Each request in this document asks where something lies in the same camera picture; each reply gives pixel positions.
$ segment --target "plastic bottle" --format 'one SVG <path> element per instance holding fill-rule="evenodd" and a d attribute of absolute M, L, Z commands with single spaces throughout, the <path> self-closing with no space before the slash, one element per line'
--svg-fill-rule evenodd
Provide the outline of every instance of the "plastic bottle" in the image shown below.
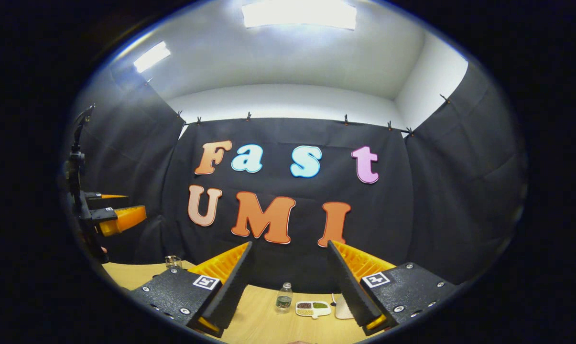
<path fill-rule="evenodd" d="M 285 314 L 290 311 L 292 305 L 292 284 L 286 282 L 283 288 L 279 289 L 277 293 L 277 300 L 275 301 L 275 311 L 280 314 Z"/>

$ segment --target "light blue letter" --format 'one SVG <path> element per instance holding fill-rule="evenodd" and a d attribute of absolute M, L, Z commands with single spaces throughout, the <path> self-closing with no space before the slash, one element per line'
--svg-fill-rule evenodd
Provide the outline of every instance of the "light blue letter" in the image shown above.
<path fill-rule="evenodd" d="M 292 160 L 295 162 L 290 166 L 290 172 L 294 177 L 311 178 L 320 172 L 320 162 L 322 151 L 313 146 L 298 146 L 292 151 Z"/>
<path fill-rule="evenodd" d="M 237 150 L 237 156 L 230 165 L 233 170 L 247 170 L 250 173 L 258 172 L 262 168 L 262 147 L 257 144 L 246 144 Z"/>

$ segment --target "fluorescent light panel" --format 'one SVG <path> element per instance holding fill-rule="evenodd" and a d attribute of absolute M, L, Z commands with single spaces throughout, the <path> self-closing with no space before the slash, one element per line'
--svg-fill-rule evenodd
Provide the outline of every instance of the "fluorescent light panel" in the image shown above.
<path fill-rule="evenodd" d="M 339 0 L 266 0 L 241 7 L 246 28 L 274 24 L 317 24 L 356 29 L 356 7 Z"/>
<path fill-rule="evenodd" d="M 133 65 L 137 67 L 137 72 L 141 73 L 169 55 L 171 55 L 171 52 L 167 49 L 165 42 L 160 42 L 143 53 L 139 59 L 135 60 Z"/>

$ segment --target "white ceiling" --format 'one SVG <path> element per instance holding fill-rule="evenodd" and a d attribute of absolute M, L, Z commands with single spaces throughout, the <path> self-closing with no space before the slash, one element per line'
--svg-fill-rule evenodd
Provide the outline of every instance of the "white ceiling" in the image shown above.
<path fill-rule="evenodd" d="M 393 100 L 424 45 L 418 24 L 383 5 L 347 0 L 356 29 L 288 25 L 247 29 L 240 8 L 252 0 L 214 0 L 190 7 L 131 45 L 132 63 L 159 41 L 171 55 L 144 71 L 165 99 L 220 87 L 316 85 Z"/>

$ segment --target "orange letter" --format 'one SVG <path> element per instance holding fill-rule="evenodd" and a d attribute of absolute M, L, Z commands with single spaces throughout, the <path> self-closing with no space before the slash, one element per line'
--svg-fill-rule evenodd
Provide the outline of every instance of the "orange letter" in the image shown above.
<path fill-rule="evenodd" d="M 326 212 L 326 226 L 324 236 L 318 240 L 318 245 L 328 247 L 328 240 L 335 240 L 344 244 L 343 224 L 345 224 L 345 215 L 351 210 L 351 206 L 343 202 L 328 202 L 324 203 L 322 209 Z"/>
<path fill-rule="evenodd" d="M 288 220 L 290 220 L 290 211 L 296 205 L 295 200 L 290 197 L 277 197 L 264 213 L 260 208 L 258 198 L 251 192 L 237 193 L 237 200 L 239 200 L 237 224 L 231 229 L 234 235 L 247 237 L 249 221 L 251 233 L 256 239 L 268 226 L 269 231 L 264 235 L 264 240 L 275 244 L 290 243 Z"/>
<path fill-rule="evenodd" d="M 190 185 L 190 200 L 188 201 L 188 216 L 190 220 L 199 226 L 209 226 L 216 219 L 217 199 L 222 196 L 222 190 L 210 188 L 207 190 L 209 195 L 209 205 L 207 205 L 207 215 L 205 217 L 198 213 L 198 201 L 201 200 L 201 194 L 205 189 L 198 185 Z"/>
<path fill-rule="evenodd" d="M 224 157 L 224 150 L 229 151 L 233 148 L 231 141 L 211 142 L 203 144 L 203 157 L 201 164 L 194 170 L 194 174 L 212 174 L 216 169 L 211 163 L 219 165 Z"/>

